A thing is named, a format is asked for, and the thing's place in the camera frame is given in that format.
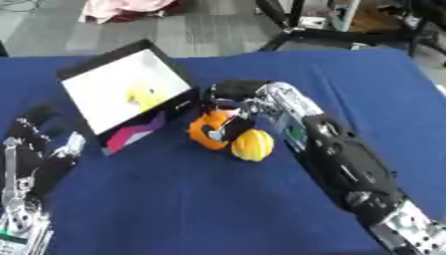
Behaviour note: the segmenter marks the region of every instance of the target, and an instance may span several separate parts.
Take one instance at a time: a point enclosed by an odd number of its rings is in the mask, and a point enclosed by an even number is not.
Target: black box
[[[148,40],[65,69],[58,78],[106,154],[161,128],[199,100],[181,67]]]

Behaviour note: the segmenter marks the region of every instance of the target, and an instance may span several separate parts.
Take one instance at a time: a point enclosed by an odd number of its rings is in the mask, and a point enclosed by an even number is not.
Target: table
[[[87,57],[0,59],[0,129],[38,103],[67,128],[79,113],[55,78]],[[446,212],[446,100],[402,52],[302,51],[179,59],[197,84],[269,79],[296,85],[358,131],[432,217]],[[188,139],[194,113],[111,157],[91,140],[49,197],[51,254],[379,254],[277,140],[261,163]],[[260,123],[261,128],[268,126]]]

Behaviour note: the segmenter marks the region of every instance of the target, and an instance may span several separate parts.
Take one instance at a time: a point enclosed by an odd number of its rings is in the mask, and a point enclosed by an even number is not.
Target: yellow object
[[[224,148],[228,142],[219,142],[209,138],[204,132],[203,127],[208,125],[214,129],[219,129],[221,125],[228,120],[230,115],[226,111],[212,111],[209,114],[204,114],[195,122],[189,125],[189,136],[191,139],[198,141],[201,145],[217,150]]]
[[[139,111],[143,113],[166,101],[167,96],[146,83],[135,83],[125,94],[125,99],[128,102],[137,102]]]
[[[232,142],[232,153],[244,160],[261,161],[273,151],[274,140],[263,130],[249,129]]]

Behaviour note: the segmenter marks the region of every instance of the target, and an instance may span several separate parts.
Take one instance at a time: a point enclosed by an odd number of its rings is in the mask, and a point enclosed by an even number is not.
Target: metal stand
[[[292,12],[286,15],[277,0],[256,0],[257,6],[281,28],[281,32],[259,51],[276,51],[289,41],[318,39],[350,44],[377,45],[381,43],[408,43],[408,54],[413,56],[418,45],[424,45],[446,56],[446,49],[438,44],[438,33],[426,31],[428,20],[423,18],[415,27],[401,20],[396,30],[373,32],[340,32],[326,29],[311,29],[300,26],[305,0],[295,0]]]

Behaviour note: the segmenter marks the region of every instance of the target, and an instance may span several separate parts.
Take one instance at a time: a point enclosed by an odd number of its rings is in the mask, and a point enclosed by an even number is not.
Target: orange pumpkin toy
[[[195,122],[189,125],[189,136],[193,140],[198,141],[201,145],[217,150],[224,148],[228,141],[219,142],[213,140],[206,136],[201,128],[203,126],[209,125],[214,129],[219,129],[221,125],[226,122],[230,117],[230,113],[226,111],[215,110],[211,111],[209,114],[204,114],[202,117],[198,118]]]
[[[218,150],[224,148],[228,141],[219,142],[209,138],[202,130],[204,126],[211,126],[219,129],[233,113],[231,111],[215,110],[209,114],[204,114],[195,122],[189,125],[189,136],[191,139],[198,141],[201,145]],[[233,155],[249,161],[261,161],[273,151],[274,140],[263,130],[249,129],[242,133],[231,144],[231,152]]]

